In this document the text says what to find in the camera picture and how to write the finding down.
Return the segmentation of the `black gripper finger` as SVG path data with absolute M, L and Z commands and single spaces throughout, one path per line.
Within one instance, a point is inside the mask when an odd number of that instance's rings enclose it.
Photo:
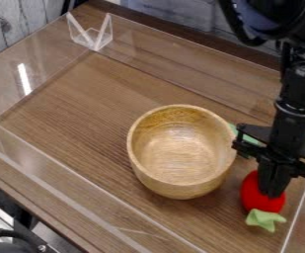
M 271 199 L 283 195 L 292 179 L 299 176 L 296 162 L 296 159 L 283 161 L 273 160 L 271 157 L 259 159 L 259 189 Z

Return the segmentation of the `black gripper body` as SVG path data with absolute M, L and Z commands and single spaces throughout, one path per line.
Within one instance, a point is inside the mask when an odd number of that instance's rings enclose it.
M 302 161 L 305 159 L 305 105 L 276 102 L 275 107 L 272 126 L 237 125 L 233 148 L 257 163 L 261 157 L 279 161 L 296 159 L 298 177 L 305 178 L 305 162 Z M 259 144 L 245 141 L 244 135 L 255 138 Z

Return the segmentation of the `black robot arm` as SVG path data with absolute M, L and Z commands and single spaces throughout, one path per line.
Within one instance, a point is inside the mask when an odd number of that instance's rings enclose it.
M 279 43 L 280 95 L 271 126 L 239 124 L 233 148 L 256 158 L 259 190 L 269 198 L 305 178 L 305 0 L 219 0 L 228 24 L 249 46 Z

